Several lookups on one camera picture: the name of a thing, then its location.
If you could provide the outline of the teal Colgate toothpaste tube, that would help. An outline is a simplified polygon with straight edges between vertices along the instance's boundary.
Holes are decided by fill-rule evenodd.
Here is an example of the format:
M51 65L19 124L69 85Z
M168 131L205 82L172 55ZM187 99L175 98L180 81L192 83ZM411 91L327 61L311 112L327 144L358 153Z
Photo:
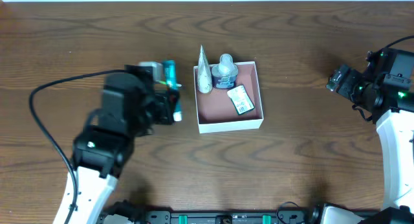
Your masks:
M166 60L162 62L164 67L164 76L166 78L167 86L179 93L179 87L177 84L177 73L175 68L175 61L174 60ZM175 110L173 112L173 119L175 122L180 122L182 120L182 110L180 105L180 98L175 101Z

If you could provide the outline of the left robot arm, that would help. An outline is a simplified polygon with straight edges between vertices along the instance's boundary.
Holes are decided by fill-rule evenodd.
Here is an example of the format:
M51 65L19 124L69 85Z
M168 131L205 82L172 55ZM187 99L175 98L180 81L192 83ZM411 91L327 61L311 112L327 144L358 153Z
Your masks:
M74 139L72 167L55 223L96 223L132 156L135 138L172 125L179 102L172 61L126 65L108 75L101 106Z

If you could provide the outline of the green white soap bar pack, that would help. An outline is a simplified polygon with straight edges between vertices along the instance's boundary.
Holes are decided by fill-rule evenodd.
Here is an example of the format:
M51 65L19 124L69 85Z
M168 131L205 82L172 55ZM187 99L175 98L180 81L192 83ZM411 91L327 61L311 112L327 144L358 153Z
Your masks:
M227 95L234 105L238 115L243 115L255 109L255 106L249 98L244 85L238 85L237 87L227 91Z

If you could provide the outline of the Dettol foam soap bottle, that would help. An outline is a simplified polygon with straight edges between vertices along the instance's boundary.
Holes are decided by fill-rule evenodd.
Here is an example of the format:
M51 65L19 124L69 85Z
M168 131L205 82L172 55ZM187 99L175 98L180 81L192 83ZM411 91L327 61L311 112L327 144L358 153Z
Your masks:
M229 54L222 54L220 62L212 67L213 87L216 89L232 89L236 85L237 65Z

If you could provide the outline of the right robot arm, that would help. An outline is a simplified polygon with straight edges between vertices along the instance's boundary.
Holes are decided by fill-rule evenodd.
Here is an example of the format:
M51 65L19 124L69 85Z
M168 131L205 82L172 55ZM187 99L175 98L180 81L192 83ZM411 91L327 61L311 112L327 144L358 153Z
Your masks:
M336 205L324 205L318 223L413 222L413 53L384 47L368 52L367 69L341 65L326 88L350 100L352 109L372 122L380 139L384 202L380 212L363 217Z

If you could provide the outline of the white Pantene tube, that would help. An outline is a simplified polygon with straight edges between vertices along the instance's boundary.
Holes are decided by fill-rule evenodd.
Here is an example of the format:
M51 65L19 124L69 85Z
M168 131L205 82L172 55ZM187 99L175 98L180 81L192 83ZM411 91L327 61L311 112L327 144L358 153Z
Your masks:
M201 45L197 67L197 89L199 92L206 94L209 93L212 88L213 85L210 65L205 55L204 48Z

